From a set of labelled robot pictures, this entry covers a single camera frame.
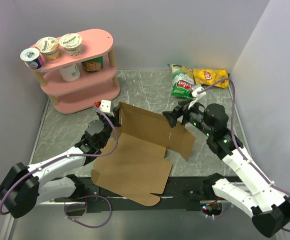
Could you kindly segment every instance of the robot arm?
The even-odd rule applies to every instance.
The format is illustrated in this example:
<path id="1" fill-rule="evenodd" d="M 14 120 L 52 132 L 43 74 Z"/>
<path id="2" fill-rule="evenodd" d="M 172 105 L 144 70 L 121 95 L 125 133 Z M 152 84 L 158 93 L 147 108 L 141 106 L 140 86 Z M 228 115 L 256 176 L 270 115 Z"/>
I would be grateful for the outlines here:
<path id="1" fill-rule="evenodd" d="M 266 175 L 254 163 L 242 142 L 227 128 L 229 117 L 222 105 L 213 103 L 204 107 L 192 102 L 180 102 L 172 111 L 163 112 L 170 127 L 176 126 L 177 119 L 183 116 L 182 125 L 191 123 L 205 134 L 209 149 L 234 170 L 250 191 L 247 193 L 239 189 L 224 176 L 215 173 L 204 180 L 205 195 L 228 200 L 252 218 L 258 231 L 272 237 L 290 222 L 290 196 L 274 189 L 273 182 L 267 183 L 264 179 Z"/>
<path id="2" fill-rule="evenodd" d="M 99 109 L 115 127 L 120 126 L 119 109 L 113 109 L 111 101 L 103 100 Z M 28 166 L 17 163 L 10 169 L 0 185 L 0 200 L 5 198 L 4 205 L 14 218 L 24 216 L 36 204 L 60 197 L 75 198 L 83 194 L 84 185 L 75 175 L 53 179 L 94 161 L 106 146 L 112 126 L 103 115 L 97 115 L 99 119 L 92 121 L 81 140 L 66 152 Z M 28 177 L 15 185 L 25 175 Z"/>

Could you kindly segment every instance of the unfolded cardboard box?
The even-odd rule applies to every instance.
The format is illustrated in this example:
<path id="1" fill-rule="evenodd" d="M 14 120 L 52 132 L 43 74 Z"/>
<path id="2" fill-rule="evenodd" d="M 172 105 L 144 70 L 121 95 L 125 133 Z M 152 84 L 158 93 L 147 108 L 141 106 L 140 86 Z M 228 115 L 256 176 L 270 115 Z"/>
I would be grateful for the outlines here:
<path id="1" fill-rule="evenodd" d="M 113 193 L 145 206 L 160 200 L 172 167 L 165 160 L 166 149 L 174 150 L 188 160 L 195 137 L 178 122 L 170 128 L 166 119 L 129 104 L 120 102 L 120 124 L 117 128 L 117 149 L 99 157 L 91 171 L 92 181 Z M 109 140 L 103 153 L 109 152 L 115 141 Z"/>

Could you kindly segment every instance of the pink shelf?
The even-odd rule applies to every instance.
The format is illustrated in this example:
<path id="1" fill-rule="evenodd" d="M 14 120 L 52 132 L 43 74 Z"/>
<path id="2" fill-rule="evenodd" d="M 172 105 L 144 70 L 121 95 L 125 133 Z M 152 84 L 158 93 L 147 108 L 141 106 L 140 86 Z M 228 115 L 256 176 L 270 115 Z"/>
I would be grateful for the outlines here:
<path id="1" fill-rule="evenodd" d="M 54 105 L 55 109 L 63 114 L 72 114 L 93 106 L 94 102 L 101 100 L 112 100 L 119 95 L 120 87 L 113 86 L 113 81 L 75 91 L 57 97 L 59 104 Z"/>
<path id="2" fill-rule="evenodd" d="M 117 67 L 110 66 L 107 57 L 104 57 L 103 60 L 104 67 L 97 72 L 87 72 L 79 64 L 80 78 L 75 81 L 64 81 L 57 69 L 50 71 L 44 75 L 47 85 L 41 86 L 41 89 L 50 96 L 60 96 L 112 79 L 116 74 Z"/>
<path id="3" fill-rule="evenodd" d="M 70 56 L 64 48 L 59 46 L 60 57 L 56 60 L 47 60 L 43 57 L 44 66 L 38 72 L 49 72 L 51 70 L 80 63 L 88 59 L 94 59 L 105 55 L 113 47 L 113 37 L 110 33 L 101 29 L 90 29 L 78 32 L 82 37 L 82 53 L 78 56 Z"/>

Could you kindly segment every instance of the red logo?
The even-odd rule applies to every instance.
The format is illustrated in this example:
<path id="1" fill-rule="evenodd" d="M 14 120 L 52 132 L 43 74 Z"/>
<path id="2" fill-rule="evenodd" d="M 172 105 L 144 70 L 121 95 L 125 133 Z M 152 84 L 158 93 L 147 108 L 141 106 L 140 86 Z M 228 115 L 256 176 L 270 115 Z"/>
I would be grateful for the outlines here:
<path id="1" fill-rule="evenodd" d="M 211 80 L 212 79 L 210 72 L 204 71 L 204 75 L 205 75 L 205 80 Z"/>
<path id="2" fill-rule="evenodd" d="M 184 88 L 184 89 L 189 89 L 189 88 L 192 88 L 194 85 L 187 82 L 187 81 L 183 81 L 183 80 L 180 80 L 177 82 L 177 87 L 181 87 L 181 88 Z"/>

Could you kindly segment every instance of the yellow chip bag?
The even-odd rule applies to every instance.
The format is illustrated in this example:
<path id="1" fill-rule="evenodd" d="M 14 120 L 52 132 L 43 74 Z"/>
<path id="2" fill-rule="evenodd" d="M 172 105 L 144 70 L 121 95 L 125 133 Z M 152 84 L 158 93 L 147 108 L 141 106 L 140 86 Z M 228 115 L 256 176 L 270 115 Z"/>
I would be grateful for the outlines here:
<path id="1" fill-rule="evenodd" d="M 221 69 L 193 69 L 193 73 L 196 84 L 211 85 L 220 79 L 228 77 L 226 70 Z M 228 87 L 228 80 L 220 82 L 215 86 L 226 89 Z"/>

